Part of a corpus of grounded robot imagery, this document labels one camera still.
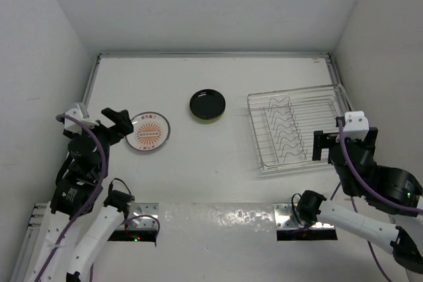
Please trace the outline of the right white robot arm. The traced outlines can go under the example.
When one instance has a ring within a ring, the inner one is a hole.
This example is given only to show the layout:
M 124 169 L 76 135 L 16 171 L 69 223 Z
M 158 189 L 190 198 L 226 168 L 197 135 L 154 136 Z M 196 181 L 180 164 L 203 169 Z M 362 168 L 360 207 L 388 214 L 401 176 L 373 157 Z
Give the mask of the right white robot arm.
M 393 278 L 380 253 L 404 273 L 422 275 L 422 185 L 401 168 L 376 163 L 377 129 L 354 135 L 343 125 L 339 128 L 339 132 L 313 132 L 312 159 L 320 161 L 327 153 L 339 177 L 338 189 L 350 206 L 306 190 L 299 195 L 294 215 L 305 229 L 328 223 L 365 240 L 386 281 Z

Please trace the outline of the lime green plate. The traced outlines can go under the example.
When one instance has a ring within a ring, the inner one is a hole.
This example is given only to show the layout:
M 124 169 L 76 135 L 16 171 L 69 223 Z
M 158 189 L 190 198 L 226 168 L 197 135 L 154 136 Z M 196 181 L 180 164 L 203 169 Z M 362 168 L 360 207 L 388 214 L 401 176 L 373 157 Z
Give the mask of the lime green plate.
M 209 119 L 204 119 L 204 118 L 199 118 L 197 116 L 192 116 L 192 119 L 199 124 L 211 124 L 211 123 L 215 123 L 217 121 L 219 121 L 223 116 L 218 116 L 216 118 L 209 118 Z

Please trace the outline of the black plate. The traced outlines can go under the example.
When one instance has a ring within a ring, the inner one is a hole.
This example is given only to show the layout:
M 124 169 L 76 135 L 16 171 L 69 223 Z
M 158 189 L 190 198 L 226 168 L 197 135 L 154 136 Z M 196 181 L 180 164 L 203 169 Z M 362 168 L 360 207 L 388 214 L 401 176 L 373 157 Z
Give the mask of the black plate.
M 226 109 L 226 99 L 217 90 L 206 88 L 195 92 L 189 101 L 193 116 L 209 119 L 222 116 Z

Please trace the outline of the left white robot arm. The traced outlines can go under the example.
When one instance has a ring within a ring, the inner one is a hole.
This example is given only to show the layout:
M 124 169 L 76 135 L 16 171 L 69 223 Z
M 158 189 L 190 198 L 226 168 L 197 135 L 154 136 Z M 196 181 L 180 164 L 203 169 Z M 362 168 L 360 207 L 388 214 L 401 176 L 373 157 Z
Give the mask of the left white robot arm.
M 109 189 L 94 223 L 80 234 L 108 176 L 110 147 L 134 131 L 127 110 L 105 108 L 101 113 L 112 126 L 90 119 L 82 103 L 56 117 L 69 138 L 67 157 L 56 176 L 25 281 L 83 281 L 111 234 L 128 218 L 134 196 Z

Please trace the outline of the white plate red rim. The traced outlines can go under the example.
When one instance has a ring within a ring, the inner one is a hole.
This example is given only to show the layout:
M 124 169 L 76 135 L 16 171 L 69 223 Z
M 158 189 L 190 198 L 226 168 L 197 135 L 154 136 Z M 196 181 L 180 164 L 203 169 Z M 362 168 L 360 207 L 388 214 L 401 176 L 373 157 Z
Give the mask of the white plate red rim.
M 142 112 L 131 119 L 134 132 L 125 137 L 128 149 L 146 155 L 163 148 L 171 136 L 168 119 L 158 112 Z

